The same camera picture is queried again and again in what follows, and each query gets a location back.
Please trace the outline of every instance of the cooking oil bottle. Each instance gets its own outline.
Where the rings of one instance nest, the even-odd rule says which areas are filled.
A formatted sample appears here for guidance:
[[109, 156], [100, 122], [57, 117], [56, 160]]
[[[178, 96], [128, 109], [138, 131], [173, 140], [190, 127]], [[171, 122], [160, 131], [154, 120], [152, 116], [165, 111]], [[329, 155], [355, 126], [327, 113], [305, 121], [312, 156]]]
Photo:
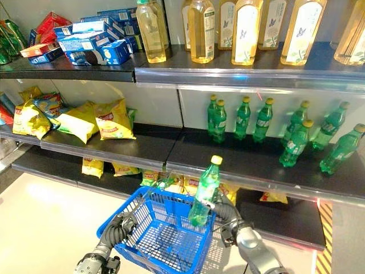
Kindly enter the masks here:
[[233, 42], [234, 5], [237, 0], [219, 1], [218, 49], [231, 50]]
[[210, 0], [193, 0], [188, 10], [192, 61], [200, 64], [214, 59], [214, 7]]
[[232, 63], [248, 66], [255, 61], [263, 0], [238, 0], [234, 9]]
[[181, 7], [182, 24], [184, 26], [184, 38], [185, 38], [185, 50], [190, 51], [190, 37], [189, 37], [189, 23], [188, 23], [188, 10], [192, 3], [192, 0], [185, 0]]
[[327, 0], [295, 0], [280, 61], [303, 66], [307, 62]]
[[278, 48], [286, 4], [287, 0], [264, 0], [258, 34], [258, 48], [260, 50], [276, 50]]
[[344, 65], [365, 63], [365, 1], [358, 0], [336, 49], [334, 58]]
[[155, 7], [149, 0], [137, 0], [136, 16], [148, 62], [165, 62], [165, 45]]

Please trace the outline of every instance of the plastic basket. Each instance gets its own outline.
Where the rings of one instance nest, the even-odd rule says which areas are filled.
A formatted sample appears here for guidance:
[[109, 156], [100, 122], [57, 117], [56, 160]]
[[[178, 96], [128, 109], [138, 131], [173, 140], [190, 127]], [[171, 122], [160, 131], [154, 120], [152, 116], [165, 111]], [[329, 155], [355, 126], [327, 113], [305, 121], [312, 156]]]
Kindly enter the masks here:
[[205, 226], [194, 227], [188, 214], [194, 197], [141, 187], [98, 229], [100, 238], [107, 224], [120, 212], [134, 212], [138, 226], [130, 240], [115, 249], [127, 260], [158, 274], [199, 274], [212, 241], [215, 215]]

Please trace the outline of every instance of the yellow package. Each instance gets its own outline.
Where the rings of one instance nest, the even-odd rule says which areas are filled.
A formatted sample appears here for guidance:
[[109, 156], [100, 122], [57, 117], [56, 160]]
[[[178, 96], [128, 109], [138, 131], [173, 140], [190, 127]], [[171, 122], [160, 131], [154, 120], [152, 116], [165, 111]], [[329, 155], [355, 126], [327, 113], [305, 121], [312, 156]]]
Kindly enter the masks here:
[[101, 178], [104, 173], [104, 162], [93, 158], [82, 158], [82, 174]]
[[287, 197], [285, 194], [277, 192], [264, 192], [260, 198], [261, 202], [280, 202], [287, 204]]
[[73, 134], [85, 144], [93, 134], [99, 131], [94, 116], [94, 103], [90, 101], [59, 115], [56, 120], [61, 124], [57, 130]]
[[29, 87], [23, 92], [19, 92], [19, 95], [23, 98], [24, 102], [28, 101], [29, 99], [34, 99], [38, 96], [42, 95], [42, 92], [40, 91], [39, 87]]
[[140, 170], [137, 167], [128, 167], [118, 163], [112, 163], [112, 165], [115, 171], [114, 177], [119, 177], [124, 175], [134, 175], [140, 173]]
[[101, 140], [136, 139], [125, 109], [124, 99], [110, 104], [96, 104], [94, 112]]

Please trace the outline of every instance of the green plastic bottle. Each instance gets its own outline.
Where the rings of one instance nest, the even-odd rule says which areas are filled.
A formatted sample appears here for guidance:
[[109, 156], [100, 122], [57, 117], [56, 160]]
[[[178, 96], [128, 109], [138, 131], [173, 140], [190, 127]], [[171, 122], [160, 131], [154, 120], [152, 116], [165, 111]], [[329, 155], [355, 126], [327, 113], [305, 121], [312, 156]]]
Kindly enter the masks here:
[[211, 165], [200, 177], [193, 207], [190, 209], [188, 217], [190, 223], [195, 227], [198, 225], [205, 225], [206, 223], [209, 208], [205, 207], [200, 201], [212, 201], [214, 192], [216, 188], [219, 187], [220, 183], [219, 166], [222, 163], [222, 160], [222, 157], [214, 155], [211, 159]]
[[357, 149], [362, 135], [365, 133], [365, 124], [357, 124], [350, 133], [343, 135], [331, 152], [320, 162], [322, 172], [334, 174], [341, 164], [346, 161]]
[[271, 119], [273, 118], [272, 104], [273, 98], [268, 98], [265, 102], [265, 106], [258, 114], [255, 133], [253, 134], [253, 140], [255, 143], [262, 143], [266, 138], [267, 130], [269, 129]]
[[302, 125], [292, 133], [283, 154], [279, 158], [279, 162], [284, 167], [293, 167], [297, 163], [299, 155], [302, 154], [309, 141], [309, 129], [312, 126], [312, 120], [305, 120]]
[[340, 129], [346, 117], [346, 110], [349, 102], [342, 102], [340, 107], [332, 112], [321, 125], [321, 130], [313, 141], [315, 150], [323, 150], [330, 142], [332, 137]]
[[242, 140], [246, 137], [247, 126], [249, 125], [251, 110], [250, 110], [250, 97], [245, 96], [242, 100], [241, 107], [237, 110], [236, 129], [234, 131], [234, 137], [238, 140]]
[[303, 101], [301, 103], [301, 107], [297, 109], [291, 116], [290, 124], [286, 128], [284, 137], [281, 139], [281, 143], [283, 144], [283, 146], [286, 146], [295, 129], [299, 127], [303, 123], [303, 121], [308, 119], [307, 115], [308, 106], [309, 106], [309, 101]]
[[227, 113], [224, 110], [224, 101], [218, 100], [217, 109], [214, 115], [214, 135], [213, 140], [217, 143], [224, 141], [224, 132], [226, 131]]
[[214, 116], [217, 109], [217, 97], [213, 94], [210, 96], [210, 104], [208, 106], [208, 134], [214, 134]]

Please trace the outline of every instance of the bottle label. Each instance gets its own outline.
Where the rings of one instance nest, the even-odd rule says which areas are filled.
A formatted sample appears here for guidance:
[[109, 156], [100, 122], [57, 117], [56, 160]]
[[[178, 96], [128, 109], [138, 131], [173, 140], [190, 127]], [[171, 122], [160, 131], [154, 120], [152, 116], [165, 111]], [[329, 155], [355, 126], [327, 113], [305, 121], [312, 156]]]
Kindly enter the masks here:
[[232, 47], [234, 20], [234, 3], [227, 2], [221, 6], [220, 46]]
[[274, 0], [270, 2], [269, 13], [263, 38], [263, 47], [276, 47], [278, 36], [286, 8], [285, 0]]
[[350, 62], [365, 62], [365, 29], [356, 44], [354, 53], [350, 58]]
[[190, 45], [190, 36], [189, 36], [188, 10], [189, 10], [189, 6], [186, 6], [182, 9], [182, 19], [183, 19], [182, 23], [184, 24], [186, 47], [188, 49], [190, 49], [191, 45]]
[[299, 8], [286, 57], [287, 62], [297, 63], [304, 60], [321, 12], [322, 6], [317, 2], [309, 2]]
[[234, 60], [237, 63], [248, 62], [251, 57], [251, 49], [257, 43], [256, 21], [258, 10], [256, 7], [246, 5], [237, 13], [236, 54]]
[[214, 8], [209, 7], [204, 12], [205, 57], [214, 56]]

